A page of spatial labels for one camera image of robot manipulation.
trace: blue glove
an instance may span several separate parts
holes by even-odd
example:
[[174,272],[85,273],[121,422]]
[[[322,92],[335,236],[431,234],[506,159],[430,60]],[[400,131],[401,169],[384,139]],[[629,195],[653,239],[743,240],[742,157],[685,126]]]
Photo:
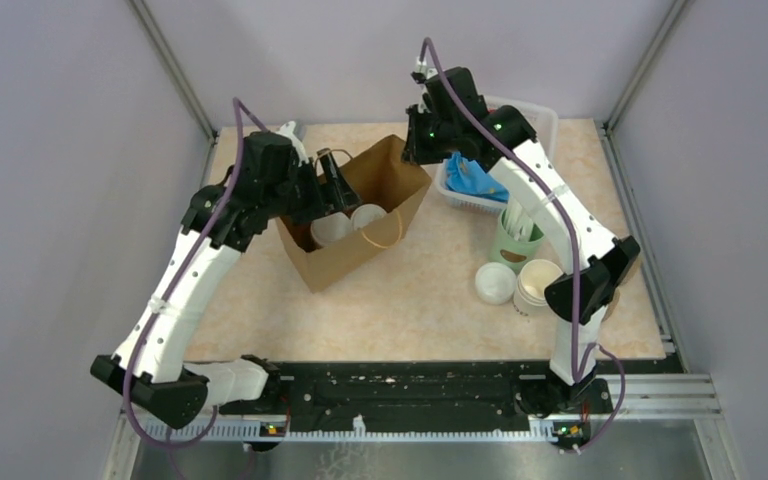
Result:
[[486,198],[497,202],[508,201],[508,191],[481,169],[478,162],[455,152],[446,160],[446,188],[453,192]]

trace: table surface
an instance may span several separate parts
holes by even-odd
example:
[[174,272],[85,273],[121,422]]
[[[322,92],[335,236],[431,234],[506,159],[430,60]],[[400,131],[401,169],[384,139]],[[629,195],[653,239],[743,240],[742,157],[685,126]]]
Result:
[[[311,125],[308,152],[357,154],[404,123]],[[223,129],[210,182],[234,162],[236,132]],[[341,155],[336,155],[344,163]],[[582,203],[618,236],[622,207],[592,120],[561,120],[553,161]],[[437,166],[425,167],[434,177]],[[433,185],[396,247],[325,291],[312,294],[287,258],[274,220],[228,272],[190,343],[188,360],[254,354],[274,361],[431,361],[550,358],[556,318],[523,317],[511,304],[478,299],[476,270],[487,262],[495,217],[454,209]],[[544,242],[538,257],[557,256]],[[664,358],[640,270],[621,288],[600,342],[620,358]]]

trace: gray wall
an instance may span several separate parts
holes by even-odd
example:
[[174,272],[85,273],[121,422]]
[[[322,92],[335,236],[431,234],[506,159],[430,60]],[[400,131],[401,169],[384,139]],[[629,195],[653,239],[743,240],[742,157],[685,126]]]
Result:
[[97,478],[89,375],[171,252],[206,144],[123,1],[0,1],[0,479]]
[[696,2],[618,137],[687,357],[768,478],[768,2]]
[[565,117],[610,113],[670,0],[148,2],[211,119],[238,95],[264,120],[404,119],[431,36],[483,93]]

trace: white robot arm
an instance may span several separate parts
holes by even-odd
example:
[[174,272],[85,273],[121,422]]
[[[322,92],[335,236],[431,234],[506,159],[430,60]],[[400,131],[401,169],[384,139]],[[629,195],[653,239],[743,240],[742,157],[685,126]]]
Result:
[[[329,153],[320,155],[325,181],[319,181],[295,130],[295,122],[290,122],[276,132],[246,137],[247,178],[228,186],[230,201],[215,224],[207,226],[226,192],[228,176],[193,196],[172,258],[137,325],[113,355],[93,362],[93,376],[123,396],[125,379],[131,377],[128,397],[173,428],[187,425],[205,407],[260,398],[276,373],[250,356],[230,362],[184,362],[210,298],[252,237],[279,215],[304,223],[360,204]],[[204,231],[210,232],[209,238],[197,244]],[[138,349],[141,338],[144,343]]]
[[[501,183],[544,232],[565,272],[546,289],[549,306],[559,316],[550,368],[573,390],[586,387],[596,364],[588,346],[598,341],[607,307],[639,254],[639,245],[632,237],[618,239],[582,205],[519,111],[510,106],[487,109],[469,70],[455,67],[439,73],[418,58],[412,76],[423,85],[422,101],[407,110],[403,158],[418,164],[439,163],[448,152],[460,151]],[[575,248],[571,228],[577,238]],[[580,281],[575,321],[574,276]]]

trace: white cup lid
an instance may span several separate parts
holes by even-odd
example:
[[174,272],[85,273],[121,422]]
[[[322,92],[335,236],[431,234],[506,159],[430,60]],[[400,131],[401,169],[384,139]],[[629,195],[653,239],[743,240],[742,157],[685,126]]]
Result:
[[360,230],[379,218],[384,218],[385,215],[387,215],[387,210],[374,203],[361,205],[352,212],[352,228]]
[[485,263],[475,272],[475,291],[478,298],[501,305],[511,299],[516,289],[516,274],[498,262]]
[[336,242],[352,231],[352,222],[343,212],[318,218],[310,225],[310,235],[321,246]]

